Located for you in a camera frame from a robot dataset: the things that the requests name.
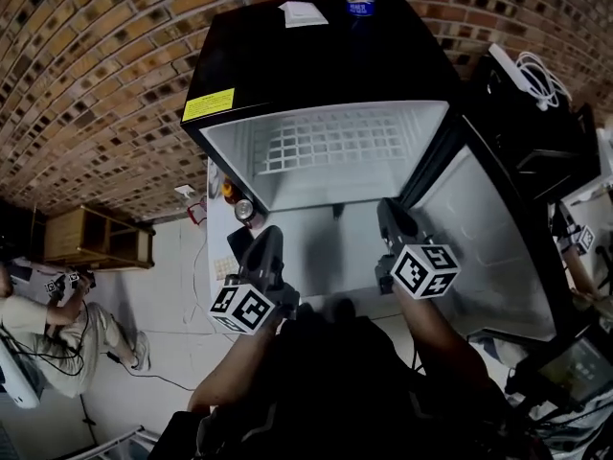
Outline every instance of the wooden cabinet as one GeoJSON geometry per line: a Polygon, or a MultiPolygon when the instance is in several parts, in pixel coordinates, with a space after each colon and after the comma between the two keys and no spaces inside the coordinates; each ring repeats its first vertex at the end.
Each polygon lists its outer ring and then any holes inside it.
{"type": "Polygon", "coordinates": [[[45,226],[44,262],[94,270],[153,266],[153,232],[80,206],[45,226]]]}

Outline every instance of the white paper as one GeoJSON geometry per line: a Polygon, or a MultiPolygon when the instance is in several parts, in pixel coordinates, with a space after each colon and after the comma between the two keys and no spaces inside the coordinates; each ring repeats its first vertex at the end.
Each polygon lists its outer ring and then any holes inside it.
{"type": "Polygon", "coordinates": [[[328,24],[328,20],[310,2],[285,2],[279,8],[284,11],[286,28],[328,24]]]}

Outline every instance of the refrigerator top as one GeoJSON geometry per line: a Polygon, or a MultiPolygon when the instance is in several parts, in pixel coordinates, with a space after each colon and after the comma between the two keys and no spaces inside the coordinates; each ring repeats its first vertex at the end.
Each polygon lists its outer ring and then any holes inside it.
{"type": "Polygon", "coordinates": [[[376,0],[372,17],[349,15],[346,0],[292,0],[313,3],[329,24],[290,29],[279,9],[285,1],[216,15],[188,92],[195,112],[184,114],[182,125],[333,104],[451,104],[457,97],[458,75],[405,0],[376,0]]]}

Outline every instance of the sneaker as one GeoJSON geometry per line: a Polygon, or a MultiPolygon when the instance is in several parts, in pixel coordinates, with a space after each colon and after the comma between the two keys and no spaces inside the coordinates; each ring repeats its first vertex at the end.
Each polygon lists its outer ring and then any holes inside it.
{"type": "Polygon", "coordinates": [[[132,370],[136,372],[148,371],[151,368],[151,360],[149,359],[149,340],[145,333],[138,332],[136,334],[136,344],[132,351],[137,359],[137,363],[132,366],[132,370]]]}

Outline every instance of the white power adapter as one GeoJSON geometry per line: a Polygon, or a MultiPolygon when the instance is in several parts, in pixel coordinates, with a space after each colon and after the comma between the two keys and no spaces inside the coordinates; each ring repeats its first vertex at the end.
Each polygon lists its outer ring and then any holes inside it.
{"type": "Polygon", "coordinates": [[[489,53],[507,72],[519,90],[536,99],[536,106],[541,111],[546,111],[548,107],[559,106],[558,93],[565,95],[569,102],[571,101],[571,95],[564,84],[547,69],[537,55],[523,52],[519,54],[517,61],[513,62],[496,43],[489,46],[489,53]]]}

